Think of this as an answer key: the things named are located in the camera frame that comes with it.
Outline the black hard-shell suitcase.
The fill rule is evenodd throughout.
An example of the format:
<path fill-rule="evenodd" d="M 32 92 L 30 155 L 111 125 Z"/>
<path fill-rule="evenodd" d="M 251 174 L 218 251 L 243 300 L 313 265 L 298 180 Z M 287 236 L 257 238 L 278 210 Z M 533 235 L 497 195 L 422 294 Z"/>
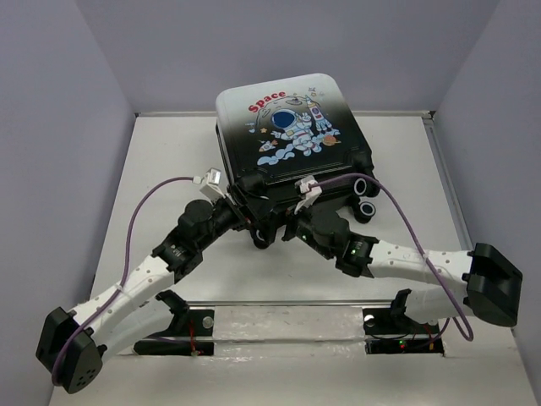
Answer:
<path fill-rule="evenodd" d="M 372 151 L 336 81 L 306 74 L 224 90 L 216 134 L 228 192 L 265 249 L 299 200 L 296 182 L 374 174 Z"/>

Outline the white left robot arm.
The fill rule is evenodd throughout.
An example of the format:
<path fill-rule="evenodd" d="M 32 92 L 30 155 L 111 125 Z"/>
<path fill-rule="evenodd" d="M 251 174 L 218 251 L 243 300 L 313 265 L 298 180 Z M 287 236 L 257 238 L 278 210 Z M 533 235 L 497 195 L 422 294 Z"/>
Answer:
<path fill-rule="evenodd" d="M 112 345 L 106 337 L 191 273 L 203 252 L 231 229 L 249 224 L 247 212 L 228 197 L 216 202 L 190 201 L 177 226 L 135 268 L 126 266 L 121 279 L 93 299 L 71 310 L 57 307 L 45 318 L 36 358 L 50 372 L 52 383 L 69 394 L 88 386 L 100 372 Z"/>

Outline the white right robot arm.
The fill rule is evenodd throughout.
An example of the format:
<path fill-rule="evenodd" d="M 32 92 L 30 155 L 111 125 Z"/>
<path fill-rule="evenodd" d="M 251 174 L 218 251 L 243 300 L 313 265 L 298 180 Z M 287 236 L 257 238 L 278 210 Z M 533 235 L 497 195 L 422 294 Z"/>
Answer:
<path fill-rule="evenodd" d="M 426 290 L 401 289 L 389 321 L 400 332 L 438 319 L 474 315 L 486 323 L 517 324 L 522 273 L 494 246 L 425 251 L 351 231 L 334 211 L 303 209 L 287 216 L 283 239 L 299 238 L 350 277 L 400 278 Z"/>

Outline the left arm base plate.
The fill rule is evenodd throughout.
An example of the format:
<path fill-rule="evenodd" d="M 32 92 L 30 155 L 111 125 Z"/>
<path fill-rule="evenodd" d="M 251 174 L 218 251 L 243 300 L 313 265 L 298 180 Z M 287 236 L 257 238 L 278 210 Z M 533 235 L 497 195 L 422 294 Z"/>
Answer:
<path fill-rule="evenodd" d="M 175 315 L 166 330 L 136 342 L 133 351 L 148 356 L 210 357 L 215 354 L 214 325 L 214 309 L 191 308 L 186 315 Z"/>

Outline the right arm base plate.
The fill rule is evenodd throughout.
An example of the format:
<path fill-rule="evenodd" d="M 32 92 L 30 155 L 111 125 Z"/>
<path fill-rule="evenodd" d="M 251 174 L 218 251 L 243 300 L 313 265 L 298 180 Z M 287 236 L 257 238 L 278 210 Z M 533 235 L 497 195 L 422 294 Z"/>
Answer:
<path fill-rule="evenodd" d="M 387 308 L 363 310 L 363 331 L 367 355 L 405 355 L 445 353 L 438 324 L 421 325 Z"/>

